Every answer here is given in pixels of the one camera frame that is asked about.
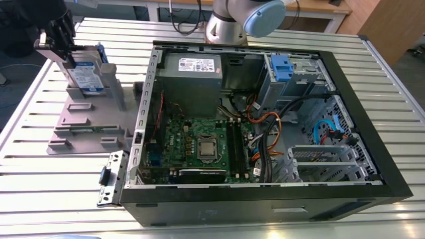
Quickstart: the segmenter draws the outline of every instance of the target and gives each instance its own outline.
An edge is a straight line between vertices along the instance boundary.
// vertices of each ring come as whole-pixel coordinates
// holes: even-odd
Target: aluminum table
[[[122,85],[144,80],[153,40],[204,39],[201,29],[182,37],[169,23],[128,20],[86,18],[76,31],[76,44],[104,44]],[[122,208],[96,208],[106,154],[45,153],[68,97],[64,75],[48,60],[0,134],[0,237],[425,238],[425,114],[369,41],[282,30],[248,40],[334,53],[414,196],[336,222],[142,228]]]

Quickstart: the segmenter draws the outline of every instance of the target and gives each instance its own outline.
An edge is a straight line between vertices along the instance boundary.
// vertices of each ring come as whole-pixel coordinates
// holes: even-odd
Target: green circuit board
[[[213,119],[170,119],[166,124],[162,167],[221,169],[226,171],[228,183],[250,182],[253,180],[250,175],[248,178],[234,178],[230,176],[226,123],[226,120]],[[246,136],[252,132],[252,125],[249,123],[241,123],[241,131],[244,136]],[[200,138],[216,140],[217,159],[208,163],[198,160]]]

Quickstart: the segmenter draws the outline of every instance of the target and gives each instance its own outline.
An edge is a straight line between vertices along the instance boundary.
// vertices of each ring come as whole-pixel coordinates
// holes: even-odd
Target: power supply label
[[[74,69],[68,70],[72,79],[74,80],[78,88],[86,92],[100,92],[104,89],[100,77],[94,74],[93,62],[80,61],[76,62]]]
[[[178,71],[214,72],[213,59],[181,58]]]

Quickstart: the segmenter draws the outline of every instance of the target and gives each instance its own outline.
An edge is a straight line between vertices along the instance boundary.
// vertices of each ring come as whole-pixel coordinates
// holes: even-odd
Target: metal bracket
[[[128,152],[121,150],[109,154],[106,166],[101,170],[97,207],[120,207],[121,190],[125,181]]]

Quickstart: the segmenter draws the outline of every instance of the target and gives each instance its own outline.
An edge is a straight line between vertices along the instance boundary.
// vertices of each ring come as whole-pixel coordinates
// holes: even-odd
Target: open computer tower
[[[154,42],[102,176],[97,206],[142,226],[337,220],[411,196],[333,54],[268,47]]]

